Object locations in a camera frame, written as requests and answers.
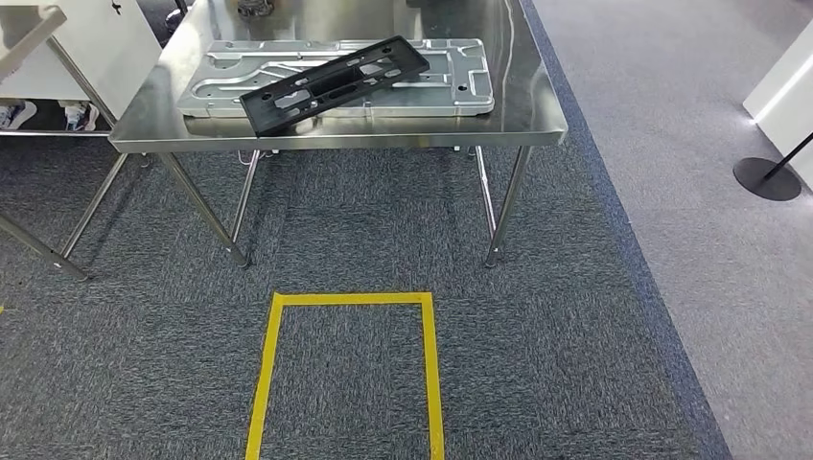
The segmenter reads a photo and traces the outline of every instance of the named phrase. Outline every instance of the black plastic frame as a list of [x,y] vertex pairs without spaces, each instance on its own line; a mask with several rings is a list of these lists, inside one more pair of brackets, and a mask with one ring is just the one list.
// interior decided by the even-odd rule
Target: black plastic frame
[[257,137],[429,70],[429,62],[402,36],[243,94],[240,102]]

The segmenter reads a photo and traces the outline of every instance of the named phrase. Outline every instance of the stainless steel table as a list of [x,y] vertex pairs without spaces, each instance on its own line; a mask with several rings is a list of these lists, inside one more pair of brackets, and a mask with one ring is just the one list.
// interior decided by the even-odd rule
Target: stainless steel table
[[[496,106],[465,118],[316,118],[295,132],[257,139],[247,119],[184,118],[175,102],[213,40],[479,38]],[[531,146],[556,145],[568,125],[524,18],[520,0],[279,0],[272,15],[244,20],[234,2],[197,0],[110,135],[121,153],[156,153],[239,265],[235,244],[260,150],[392,147],[474,148],[497,261]],[[521,146],[500,216],[494,216],[483,146]],[[226,231],[174,156],[179,151],[254,150],[231,231]]]
[[[93,85],[90,84],[76,63],[74,63],[62,48],[59,40],[53,36],[54,31],[64,24],[65,20],[64,12],[57,6],[0,6],[0,81],[16,70],[36,47],[42,43],[47,43],[90,101],[99,108],[102,116],[113,126],[116,120],[112,112],[102,98],[99,97]],[[54,134],[78,136],[98,135],[98,133],[94,132],[0,131],[0,136]],[[117,155],[113,167],[110,169],[110,172],[102,182],[99,190],[87,206],[79,223],[74,228],[73,233],[68,237],[68,241],[60,251],[49,247],[2,212],[0,212],[0,230],[6,231],[20,242],[31,247],[33,251],[54,264],[57,268],[65,270],[80,281],[86,280],[88,278],[87,274],[72,264],[68,259],[76,247],[77,242],[79,242],[87,224],[90,223],[93,215],[96,214],[96,210],[105,198],[107,191],[110,189],[110,185],[124,166],[127,158],[128,156],[124,154]]]

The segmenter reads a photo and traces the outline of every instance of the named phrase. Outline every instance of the aluminum plate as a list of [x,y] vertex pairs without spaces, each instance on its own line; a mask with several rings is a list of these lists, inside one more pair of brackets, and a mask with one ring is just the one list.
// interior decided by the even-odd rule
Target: aluminum plate
[[[376,41],[215,41],[177,102],[184,115],[244,118],[240,95],[349,55]],[[460,117],[488,113],[494,92],[478,39],[411,40],[430,63],[418,78],[395,83],[322,117]]]

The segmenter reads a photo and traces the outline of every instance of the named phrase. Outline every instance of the rectangular floor marking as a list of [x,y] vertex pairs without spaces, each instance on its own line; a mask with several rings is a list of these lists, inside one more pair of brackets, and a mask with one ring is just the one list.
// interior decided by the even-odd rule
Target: rectangular floor marking
[[402,305],[420,304],[424,335],[424,362],[427,378],[427,411],[430,421],[430,459],[443,460],[443,417],[440,409],[440,375],[437,362],[434,310],[430,292],[383,292],[353,294],[280,294],[274,292],[268,315],[266,340],[260,364],[260,377],[254,394],[254,406],[248,425],[245,460],[260,459],[260,445],[268,410],[271,374],[274,367],[277,339],[282,323],[283,307],[338,306],[338,305]]

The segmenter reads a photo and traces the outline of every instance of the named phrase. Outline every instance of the sneaker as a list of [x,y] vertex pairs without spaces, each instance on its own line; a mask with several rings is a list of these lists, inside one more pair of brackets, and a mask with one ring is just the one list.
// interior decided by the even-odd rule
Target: sneaker
[[65,107],[65,129],[68,131],[92,131],[96,129],[99,109],[87,102],[72,103]]
[[0,105],[0,129],[19,129],[36,114],[36,105],[23,101],[17,105]]

